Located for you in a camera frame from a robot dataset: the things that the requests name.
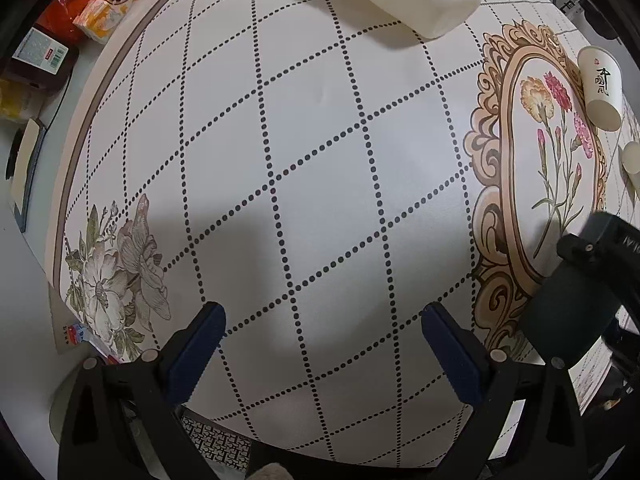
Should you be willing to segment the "teal cup yellow inside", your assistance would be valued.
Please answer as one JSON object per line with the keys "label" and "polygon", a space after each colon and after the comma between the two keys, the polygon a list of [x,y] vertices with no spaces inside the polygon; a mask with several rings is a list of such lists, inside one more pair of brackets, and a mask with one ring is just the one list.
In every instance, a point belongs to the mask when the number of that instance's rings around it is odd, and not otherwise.
{"label": "teal cup yellow inside", "polygon": [[587,353],[620,308],[606,266],[563,261],[529,300],[521,330],[544,362],[568,370]]}

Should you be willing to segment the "floral patterned tablecloth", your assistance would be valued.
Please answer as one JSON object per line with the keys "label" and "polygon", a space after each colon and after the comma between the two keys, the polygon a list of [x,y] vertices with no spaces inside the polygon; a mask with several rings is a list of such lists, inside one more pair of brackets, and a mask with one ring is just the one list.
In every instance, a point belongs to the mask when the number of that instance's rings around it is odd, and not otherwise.
{"label": "floral patterned tablecloth", "polygon": [[432,41],[368,0],[167,0],[85,86],[49,280],[124,361],[222,304],[189,405],[226,428],[435,466],[471,411],[423,307],[530,360],[515,323],[559,237],[639,219],[638,122],[590,126],[586,44],[550,0],[480,0]]}

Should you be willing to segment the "small paper cup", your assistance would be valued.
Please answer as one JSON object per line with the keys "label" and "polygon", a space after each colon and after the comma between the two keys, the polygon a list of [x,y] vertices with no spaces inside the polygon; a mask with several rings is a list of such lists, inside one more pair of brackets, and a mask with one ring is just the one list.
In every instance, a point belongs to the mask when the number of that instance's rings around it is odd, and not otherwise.
{"label": "small paper cup", "polygon": [[634,186],[634,188],[640,190],[640,143],[637,141],[628,142],[622,151],[620,156],[622,166],[626,172],[626,175]]}

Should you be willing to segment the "white printed paper cup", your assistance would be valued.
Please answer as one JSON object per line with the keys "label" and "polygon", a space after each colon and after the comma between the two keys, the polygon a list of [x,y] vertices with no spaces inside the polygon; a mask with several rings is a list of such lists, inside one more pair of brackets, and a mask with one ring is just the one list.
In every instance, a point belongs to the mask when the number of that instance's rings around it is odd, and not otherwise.
{"label": "white printed paper cup", "polygon": [[623,122],[620,64],[610,52],[597,46],[583,47],[577,61],[590,122],[604,131],[618,130]]}

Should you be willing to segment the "dark box white label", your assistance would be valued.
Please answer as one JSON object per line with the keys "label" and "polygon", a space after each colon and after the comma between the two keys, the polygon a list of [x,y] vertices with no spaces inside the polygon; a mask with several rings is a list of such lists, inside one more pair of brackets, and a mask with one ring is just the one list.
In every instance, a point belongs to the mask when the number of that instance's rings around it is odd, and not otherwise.
{"label": "dark box white label", "polygon": [[34,26],[9,59],[4,74],[32,88],[54,93],[66,83],[78,56],[78,47]]}

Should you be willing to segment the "notebook with dark cover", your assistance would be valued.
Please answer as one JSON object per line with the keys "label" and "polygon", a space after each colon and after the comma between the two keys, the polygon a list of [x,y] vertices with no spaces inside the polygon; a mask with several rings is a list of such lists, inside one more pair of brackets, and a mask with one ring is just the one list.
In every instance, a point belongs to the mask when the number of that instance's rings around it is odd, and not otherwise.
{"label": "notebook with dark cover", "polygon": [[39,118],[16,130],[9,150],[4,176],[9,182],[9,206],[17,229],[26,232],[32,184],[47,127]]}

